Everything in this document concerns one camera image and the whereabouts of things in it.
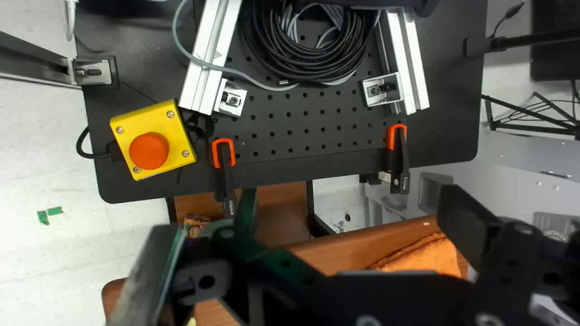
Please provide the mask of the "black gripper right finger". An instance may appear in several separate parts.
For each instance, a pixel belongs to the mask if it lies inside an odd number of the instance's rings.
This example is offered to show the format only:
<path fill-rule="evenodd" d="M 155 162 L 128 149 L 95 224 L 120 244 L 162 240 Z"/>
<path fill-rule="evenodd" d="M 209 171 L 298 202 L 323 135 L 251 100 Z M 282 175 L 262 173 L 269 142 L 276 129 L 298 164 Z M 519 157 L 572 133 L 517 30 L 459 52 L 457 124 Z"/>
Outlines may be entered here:
<path fill-rule="evenodd" d="M 580 240 L 548 238 L 537 227 L 499 218 L 457 186 L 441 191 L 439 229 L 477 273 L 463 305 L 468 326 L 546 326 L 534 298 L 550 298 L 573 323 L 580 320 Z"/>

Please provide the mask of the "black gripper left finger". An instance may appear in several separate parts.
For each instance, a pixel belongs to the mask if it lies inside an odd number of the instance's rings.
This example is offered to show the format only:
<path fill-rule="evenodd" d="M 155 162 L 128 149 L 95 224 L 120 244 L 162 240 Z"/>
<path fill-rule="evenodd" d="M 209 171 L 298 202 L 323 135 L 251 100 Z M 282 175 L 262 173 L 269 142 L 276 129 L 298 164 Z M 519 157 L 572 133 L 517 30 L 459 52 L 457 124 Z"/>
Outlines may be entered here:
<path fill-rule="evenodd" d="M 187 326 L 195 307 L 220 300 L 235 280 L 229 262 L 186 227 L 155 227 L 124 283 L 108 326 Z"/>

